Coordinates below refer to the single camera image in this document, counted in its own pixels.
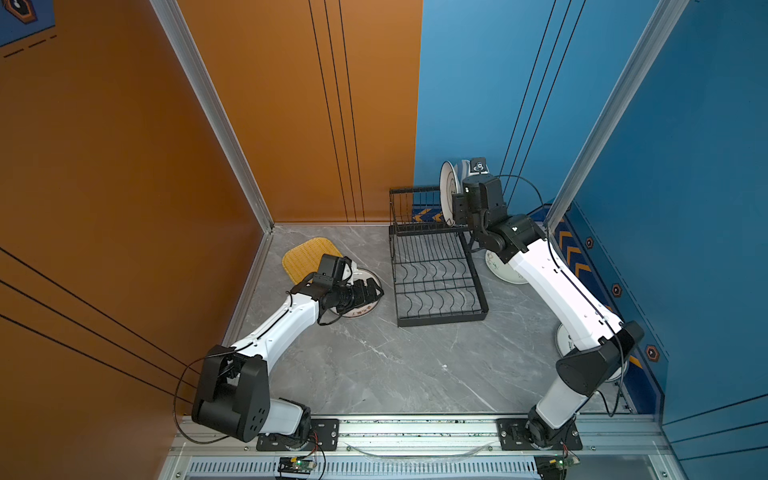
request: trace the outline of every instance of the black mounting plate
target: black mounting plate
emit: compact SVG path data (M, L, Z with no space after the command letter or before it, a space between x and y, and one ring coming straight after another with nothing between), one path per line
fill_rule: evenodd
M311 419L310 436L317 434L317 443L325 452L334 452L339 443L338 419ZM259 435L256 450L259 452L311 452L315 448L313 442L307 442L300 450L289 449L284 443L272 435Z
M498 432L498 440L502 443L502 450L541 450L531 444L528 429L525 428L526 423L528 423L528 419L496 419L496 430ZM568 447L568 450L574 451L584 448L581 444L581 437L578 434L575 424L568 429L568 437L565 439L565 445ZM541 451L559 452L560 449L553 447L551 450Z

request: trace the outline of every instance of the aluminum frame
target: aluminum frame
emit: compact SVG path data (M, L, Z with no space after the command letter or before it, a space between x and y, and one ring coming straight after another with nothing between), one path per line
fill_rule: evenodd
M502 450L496 430L496 419L526 418L521 414L440 414L440 415L313 415L315 419L339 420L339 448L326 452L328 458L363 457L366 454L395 456L461 455L479 449L478 459L523 458L547 455L531 450L506 452ZM684 480L666 436L652 415L580 414L576 421L584 449L581 456L648 455L659 478ZM185 416L181 428L196 439L211 440L221 433L192 422ZM243 443L224 439L210 445L195 445L177 434L160 480L185 477L196 457L213 456L253 459L273 458L274 452L258 452L256 439Z
M614 133L621 116L627 110L627 106L643 83L645 75L659 55L664 43L667 42L667 38L669 38L687 5L688 0L660 0L659 4L656 5L640 40L637 41L611 95L605 102L603 111L600 112L598 120L584 142L584 146L581 147L581 151L547 213L545 223L549 226L549 230L554 231L565 211L576 198L576 193L584 183L584 179L589 175L589 170L592 169L594 162L603 151L608 138Z
M216 138L219 140L221 149L230 162L232 171L240 183L240 188L243 189L248 204L259 221L261 230L266 235L272 231L274 226L272 216L266 207L256 179L253 177L253 171L248 164L240 142L237 140L230 119L221 104L221 99L208 74L203 57L197 50L197 45L195 45L192 33L184 20L181 8L179 8L176 0L150 0L150 3L157 19L163 26L163 30L165 30L170 45L176 52L179 63L181 63L181 67L184 69L190 85L192 85Z

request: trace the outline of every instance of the black stripe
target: black stripe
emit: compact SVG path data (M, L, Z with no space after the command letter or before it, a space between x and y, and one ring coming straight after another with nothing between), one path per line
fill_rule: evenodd
M533 61L533 67L531 68L531 75L528 76L528 84L525 85L525 93L523 99L520 102L520 110L518 110L518 116L515 119L515 126L512 128L512 135L509 136L509 143L507 144L507 153L504 154L504 161L502 161L502 168L498 171L501 175L504 173L504 165L507 163L507 156L509 155L509 148L512 146L512 138L515 138L515 131L518 129L518 122L520 121L520 114L523 112L523 105L525 104L525 98L528 96L528 89L531 87L531 80L533 79L533 72L536 70L536 64L538 63L538 56L541 54L541 46L544 44L544 39L547 37L547 30L549 29L549 22L552 20L552 12L554 12L554 6L558 3L558 0L552 2L552 8L549 11L549 18L547 18L547 26L544 27L544 34L541 36L541 42L538 44L538 51L536 52L536 59ZM511 174L515 169L515 163L512 163L512 168L509 171Z
M349 91L349 111L352 113L352 135L355 138L355 159L357 160L357 182L360 187L360 205L362 206L362 221L366 221L366 202L362 198L362 177L360 175L360 155L357 151L357 130L355 129L355 109L352 106L352 85L349 81L349 60L346 57L346 37L344 36L344 17L341 14L339 0L339 20L341 21L341 38L344 43L344 63L346 64L346 86Z
M317 63L320 65L320 79L323 81L323 93L326 96L326 109L328 110L328 125L331 127L331 140L333 141L333 154L336 155L336 169L339 171L339 187L341 188L341 200L344 202L344 216L349 222L349 213L346 211L346 198L344 198L344 183L341 180L341 167L339 166L339 152L336 150L336 138L333 136L333 122L331 121L331 107L328 104L328 91L326 90L326 78L323 75L323 62L320 60L320 45L317 43L317 29L315 28L315 17L312 15L312 2L306 0L310 6L310 19L312 20L312 32L315 34L315 47L317 48Z
M16 260L17 262L19 262L21 265L24 265L24 266L26 266L27 268L29 268L29 269L30 269L30 270L32 270L33 272L37 273L39 276L41 276L41 277L45 278L45 279L46 279L48 282L50 282L50 283L53 283L54 285L56 285L56 286L57 286L57 287L59 287L60 289L64 290L66 293L69 293L69 295L73 296L73 297L74 297L74 298L76 298L77 300L80 300L80 301L81 301L82 303L84 303L85 305L88 305L88 306L89 306L89 307L91 307L93 310L96 310L96 311L97 311L97 312L99 312L101 315L103 315L103 316L106 316L108 319L112 320L113 322L115 322L115 323L116 323L116 324L118 324L119 326L123 327L123 328L124 328L124 329L126 329L128 332L131 332L131 333L133 333L135 336L139 337L140 339L142 339L142 340L143 340L143 341L145 341L146 343L149 343L149 344L150 344L150 345L152 345L154 348L156 348L156 349L160 350L162 353L165 353L165 354L166 354L166 355L168 355L170 358L172 358L172 359L176 360L176 361L177 361L177 362L179 362L181 365L183 365L183 366L187 366L187 364L186 364L186 363L182 362L181 360L179 360L179 359L178 359L178 358L176 358L175 356L171 355L170 353L166 352L165 350L163 350L163 349L162 349L162 348L160 348L159 346L157 346L157 345L155 345L154 343L150 342L149 340L145 339L143 336L141 336L141 335L139 335L138 333L134 332L133 330L129 329L128 327L126 327L126 326L125 326L125 325L123 325L122 323L118 322L117 320L115 320L115 319L114 319L114 318L112 318L111 316L107 315L106 313L102 312L101 310L99 310L99 309L98 309L98 308L96 308L95 306L93 306L93 305L91 305L90 303L86 302L86 301L85 301L85 300L83 300L81 297L79 297L79 296L75 295L74 293L72 293L70 290L67 290L67 289L66 289L66 288L64 288L64 287L63 287L63 286L62 286L60 283L57 283L57 282L56 282L56 281L54 281L53 279L51 279L51 278L49 278L48 276L44 275L44 274L43 274L43 272L41 272L40 270L37 270L36 268L34 268L34 267L33 267L32 265L30 265L29 263L26 263L24 260L22 260L22 259L18 258L18 257L17 257L16 255L14 255L13 253L11 253L11 252L7 251L5 248L3 248L3 247L0 247L0 252L3 252L3 253L5 253L6 255L8 255L9 257L11 257L13 260ZM200 375L200 372L198 372L197 370L195 370L195 369L191 369L191 370L192 370L193 372L195 372L196 374Z
M554 84L558 81L558 75L560 74L560 69L563 66L563 61L565 60L565 55L568 53L568 47L571 46L571 40L573 40L574 33L576 32L576 26L578 25L578 21L581 18L581 13L584 11L584 6L587 4L587 0L584 0L584 3L581 4L581 10L578 11L578 17L576 17L576 23L574 23L574 29L571 30L571 37L568 39L568 43L565 45L565 51L563 52L563 58L560 59L560 64L558 65L558 71L554 74L554 80L552 81L552 86L549 88L549 93L547 94L547 101L544 102L544 107L541 109L541 116L538 118L538 123L536 124L536 129L533 130L533 137L531 137L531 143L528 144L528 149L525 151L525 157L523 157L523 163L520 166L520 172L519 175L523 174L523 168L525 168L525 162L528 159L528 154L531 153L531 146L533 145L533 140L536 139L536 134L538 133L538 126L541 125L541 119L544 117L544 112L547 110L547 104L549 104L549 98L552 96L552 91L554 90ZM518 187L518 182L520 179L515 180L515 186L512 188L512 193L509 194L509 202L507 202L507 205L509 205L510 202L512 202L512 195L515 194L515 189Z
M9 289L11 289L11 290L15 291L16 293L20 293L21 295L23 295L23 296L25 296L25 297L29 298L30 300L32 300L33 302L37 303L38 305L40 305L40 306L43 306L43 307L47 308L48 310L51 310L51 311L52 311L53 313L55 313L56 315L59 315L61 318L64 318L64 319L67 319L67 320L69 320L70 322L72 322L72 323L74 323L75 325L77 325L77 326L81 327L82 329L85 329L86 331L88 331L88 332L90 332L90 333L93 333L94 335L96 335L96 336L97 336L97 337L99 337L100 339L102 339L102 340L105 340L105 341L107 341L107 342L111 343L112 345L116 346L117 348L119 348L119 349L123 350L123 351L124 351L124 352L126 352L126 353L129 353L129 354L130 354L130 355L132 355L132 356L135 356L136 358L138 358L138 359L139 359L139 360L141 360L142 362L145 362L145 363L148 363L149 365L152 365L154 368L156 368L156 369L158 369L158 370L161 370L161 371L163 371L163 372L167 373L168 375L170 375L170 376L174 377L176 380L178 380L178 379L179 379L179 377L175 376L175 375L174 375L173 373L171 373L171 372L168 372L166 369L164 369L164 368L162 368L162 367L159 367L159 366L155 365L154 363L150 362L149 360L147 360L147 359L145 359L145 358L143 358L143 357L141 357L141 356L137 355L136 353L133 353L133 352L132 352L132 351L130 351L129 349L127 349L127 348L125 348L125 347L123 347L123 346L121 346L121 345L118 345L117 343L115 343L115 342L113 342L112 340L108 339L107 337L105 337L105 336L101 335L100 333L98 333L98 332L96 332L96 331L94 331L94 330L92 330L92 329L89 329L88 327L86 327L86 326L85 326L85 325L83 325L82 323L78 322L77 320L75 320L75 319L72 319L72 318L70 318L69 316L66 316L65 314L63 314L63 313L59 312L58 310L56 310L55 308L53 308L53 307L51 307L51 306L49 306L49 305L46 305L45 303L41 302L40 300L38 300L38 299L34 298L32 295L29 295L29 294L27 294L27 293L24 293L24 292L22 292L21 290L19 290L19 289L18 289L18 288L16 288L15 286L11 285L10 283L8 283L8 282L4 281L3 279L0 279L0 283L1 283L1 284L3 284L3 285L5 285L5 286L6 286L6 287L8 287ZM187 385L189 385L190 387L194 388L194 385L192 385L191 383L188 383L188 382L186 382L186 381L183 381L183 382L184 382L184 383L186 383Z
M73 346L69 346L69 345L67 345L66 343L63 343L63 342L59 342L59 341L58 341L58 340L56 340L55 338L52 338L52 337L50 337L50 336L48 336L48 335L45 335L44 333L42 333L42 332L39 332L39 331L37 331L37 330L35 330L35 329L33 329L33 328L29 327L29 326L26 326L26 325L25 325L25 324L23 324L23 323L17 322L16 320L14 320L14 319L12 319L12 318L10 318L10 317L6 316L6 315L3 315L2 313L0 313L0 318L4 318L4 319L8 320L10 323L13 323L13 324L15 324L15 325L18 325L18 326L20 326L21 328L23 328L23 329L26 329L26 330L29 330L29 331L30 331L30 332L32 332L32 333L37 333L39 336L41 336L41 337L43 337L43 338L45 338L45 339L51 340L53 343L57 343L58 345L61 345L61 346L63 346L64 348L70 349L70 350L71 350L71 351L73 351L73 352L77 352L77 353L81 354L82 356L85 356L85 357L88 357L88 358L89 358L89 359L91 359L91 360L94 360L95 362L99 362L101 365L104 365L104 366L108 366L109 368L111 368L111 369L113 369L113 370L116 370L116 371L118 371L118 372L122 373L123 375L126 375L126 376L130 376L132 379L134 379L134 380L138 380L139 382L142 382L142 383L143 383L143 384L145 384L145 385L149 385L149 386L150 386L150 387L152 387L153 389L157 389L157 390L160 390L161 392L167 393L167 394L168 394L168 395L170 395L170 396L174 396L174 394L173 394L173 393L171 393L171 392L168 392L166 389L162 389L162 388L160 388L159 386L153 385L153 384L151 384L151 383L147 382L146 380L142 380L142 379L140 379L140 378L139 378L139 377L137 377L137 376L133 376L133 375L131 375L130 373L128 373L128 372L126 372L126 371L124 371L124 370L120 370L118 367L116 367L116 366L112 366L112 365L110 365L109 363L103 362L103 361L101 361L101 360L97 359L97 358L96 358L96 357L94 357L94 356L88 355L87 353L85 353L85 352L82 352L81 350L78 350L78 349L74 348ZM180 400L184 400L186 403L189 403L190 405L192 404L192 402L190 402L189 400L186 400L186 399L182 399L181 397L179 397L179 399L180 399Z
M682 422L683 420L692 419L694 417L698 417L699 415L706 415L707 413L712 413L712 412L716 412L717 410L727 409L727 408L732 407L732 406L741 405L742 403L752 402L753 400L759 400L759 399L762 399L763 397L767 397L767 396L768 396L768 393L764 393L762 395L754 396L751 399L740 400L739 402L730 403L729 405L724 405L724 406L721 406L721 407L717 407L716 409L707 410L706 412L694 413L693 415L689 415L687 417L683 417L682 419L672 420L671 422L667 422L667 423L664 423L662 425L663 426L667 426L667 425L671 425L671 424L676 423L676 422Z
M753 452L755 450L763 450L763 449L768 449L768 445L763 445L762 447L752 447L751 449L731 450L730 452L710 453L709 455L699 455L697 457L680 458L678 461L685 462L686 460L696 460L697 458L717 457L720 455L729 455L731 453Z
M741 427L733 427L732 429L725 429L725 430L719 430L717 432L704 433L702 435L696 435L695 437L688 437L687 439L675 440L674 442L670 442L670 443L686 442L688 440L700 439L702 437L708 437L710 435L717 435L718 433L732 432L733 430L748 429L749 427L756 427L758 425L763 425L766 423L768 423L768 420L764 420L762 422L750 423L749 425L742 425Z
M531 106L531 113L528 116L528 121L525 122L525 129L523 130L523 135L520 136L520 144L518 144L518 151L515 153L515 163L518 161L518 155L520 154L520 149L523 145L523 140L525 139L525 134L528 133L528 126L531 124L531 119L533 118L533 112L536 110L536 104L538 103L538 96L541 93L541 87L544 86L544 80L547 79L547 72L549 71L549 65L552 63L552 57L554 56L554 50L558 47L558 40L560 40L560 34L563 32L563 26L565 25L565 19L568 17L568 12L571 10L571 3L573 0L568 0L568 7L565 9L565 15L563 15L563 21L560 22L560 28L558 29L558 35L554 38L554 45L552 45L552 51L549 53L549 60L547 60L547 67L544 69L544 74L541 76L541 82L538 84L538 90L536 91L536 97L533 100L533 106ZM503 194L507 193L507 187L509 186L509 180L511 177L507 177L507 182L504 184L504 191Z
M43 29L42 29L42 30L40 30L40 31L35 31L35 32L32 32L32 33L31 33L31 34L29 34L29 35L24 35L23 37L14 38L13 40L11 40L11 41L7 41L6 43L4 43L4 44L0 45L0 47L5 47L6 45L10 45L10 44L11 44L11 43L13 43L14 41L19 41L19 40L22 40L22 39L24 39L24 38L27 38L27 37L31 37L31 36L33 36L33 35L37 35L38 33L42 32L42 31L50 30L51 28L53 28L53 27L55 27L55 26L56 26L56 25L51 25L50 27L45 27L45 28L43 28Z
M331 35L331 22L328 19L328 4L323 0L326 8L326 24L328 24L328 42L331 45L331 61L333 62L333 79L336 81L336 99L339 101L339 118L341 118L341 135L344 140L344 153L346 154L346 172L349 174L349 191L352 193L352 209L357 221L357 204L355 203L355 189L352 186L352 168L349 166L349 150L346 147L346 131L344 129L344 114L341 112L341 94L339 93L339 77L336 74L336 56L333 54L333 36Z
M3 58L8 58L8 57L10 57L11 55L16 55L16 54L17 54L17 53L19 53L20 51L24 51L24 49L23 49L23 48L20 48L20 49L18 49L17 51L12 51L11 53L9 53L9 54L7 54L7 55L3 55L2 57L3 57Z

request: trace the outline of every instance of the yellow woven mat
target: yellow woven mat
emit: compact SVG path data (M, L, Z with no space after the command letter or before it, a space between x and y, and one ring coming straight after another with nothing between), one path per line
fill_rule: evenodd
M298 283L308 274L317 271L317 266L320 265L320 259L324 253L337 257L342 256L336 245L327 238L309 239L298 247L288 250L288 253L283 256L283 268L286 269L286 273L293 283Z

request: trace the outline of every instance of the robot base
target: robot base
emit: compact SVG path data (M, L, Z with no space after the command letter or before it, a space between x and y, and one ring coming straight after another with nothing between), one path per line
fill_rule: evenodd
M317 443L325 452L334 452L338 446L339 420L338 419L311 419L310 438L299 449L289 447L283 440L283 435L259 435L256 450L259 452L297 452L311 451L315 448L314 434L317 434Z
M528 419L496 419L496 429L498 439L502 443L502 450L543 450L532 442L531 433L528 431ZM565 446L568 447L568 450L576 451L584 448L575 423L572 427L566 428L560 437L565 438ZM561 439L557 438L556 440L555 445L550 449L553 452L562 450Z

